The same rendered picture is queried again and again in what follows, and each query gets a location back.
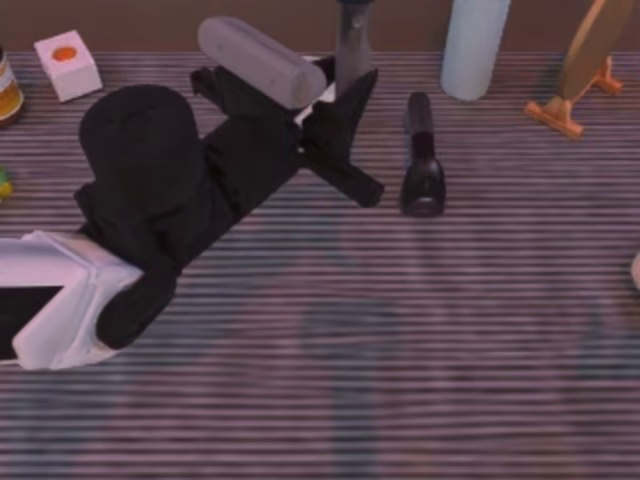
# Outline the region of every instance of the table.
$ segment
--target table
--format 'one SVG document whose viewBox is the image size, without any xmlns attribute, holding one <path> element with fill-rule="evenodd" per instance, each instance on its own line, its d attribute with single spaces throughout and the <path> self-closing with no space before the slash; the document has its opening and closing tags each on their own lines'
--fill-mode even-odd
<svg viewBox="0 0 640 480">
<path fill-rule="evenodd" d="M 108 90 L 160 83 L 203 134 L 222 121 L 190 96 L 200 54 L 96 59 Z M 29 111 L 0 132 L 16 188 L 0 235 L 74 230 L 78 122 L 104 92 L 59 105 L 35 54 L 11 60 Z M 440 91 L 440 55 L 378 54 L 354 162 L 387 185 L 382 205 L 303 173 L 187 269 L 130 350 L 2 368 L 2 477 L 637 478 L 640 55 L 615 60 L 626 91 L 585 97 L 572 142 L 522 113 L 561 54 L 501 55 L 475 104 Z M 429 221 L 397 206 L 420 89 L 449 186 Z"/>
</svg>

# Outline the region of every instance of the light blue cylinder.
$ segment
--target light blue cylinder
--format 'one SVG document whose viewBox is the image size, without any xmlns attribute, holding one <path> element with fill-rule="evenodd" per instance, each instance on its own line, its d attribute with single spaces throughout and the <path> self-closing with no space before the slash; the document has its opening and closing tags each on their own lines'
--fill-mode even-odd
<svg viewBox="0 0 640 480">
<path fill-rule="evenodd" d="M 440 84 L 447 95 L 478 100 L 489 90 L 511 0 L 454 0 Z"/>
</svg>

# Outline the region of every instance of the wooden stand base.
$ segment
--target wooden stand base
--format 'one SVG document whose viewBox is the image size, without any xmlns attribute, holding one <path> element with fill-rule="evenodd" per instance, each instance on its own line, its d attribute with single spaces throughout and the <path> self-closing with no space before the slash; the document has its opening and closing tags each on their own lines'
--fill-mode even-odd
<svg viewBox="0 0 640 480">
<path fill-rule="evenodd" d="M 544 107 L 540 107 L 535 102 L 530 102 L 524 109 L 524 113 L 534 120 L 544 123 L 554 130 L 563 133 L 567 137 L 577 140 L 582 136 L 584 127 L 571 119 L 571 112 L 574 105 L 585 93 L 596 86 L 609 95 L 618 95 L 622 91 L 622 83 L 613 78 L 613 61 L 607 57 L 605 65 L 598 71 L 593 81 L 575 99 L 566 100 L 559 96 L 553 97 Z"/>
</svg>

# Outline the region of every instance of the white box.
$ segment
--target white box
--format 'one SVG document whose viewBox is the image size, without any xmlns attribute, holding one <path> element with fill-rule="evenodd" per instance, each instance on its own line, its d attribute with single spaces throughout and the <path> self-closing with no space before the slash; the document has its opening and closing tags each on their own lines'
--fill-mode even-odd
<svg viewBox="0 0 640 480">
<path fill-rule="evenodd" d="M 41 40 L 34 47 L 60 102 L 102 89 L 96 62 L 77 31 Z"/>
</svg>

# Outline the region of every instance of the wall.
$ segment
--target wall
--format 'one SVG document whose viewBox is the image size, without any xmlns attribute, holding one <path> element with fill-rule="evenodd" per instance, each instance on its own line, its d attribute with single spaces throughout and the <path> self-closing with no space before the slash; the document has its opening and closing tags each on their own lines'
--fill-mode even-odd
<svg viewBox="0 0 640 480">
<path fill-rule="evenodd" d="M 376 0 L 376 50 L 443 48 L 452 0 Z M 563 51 L 591 0 L 513 0 L 504 50 Z M 333 49 L 335 0 L 0 0 L 0 41 L 30 50 L 34 41 L 78 29 L 95 51 L 197 50 L 210 15 L 238 16 L 299 51 Z M 618 50 L 640 50 L 640 7 Z"/>
</svg>

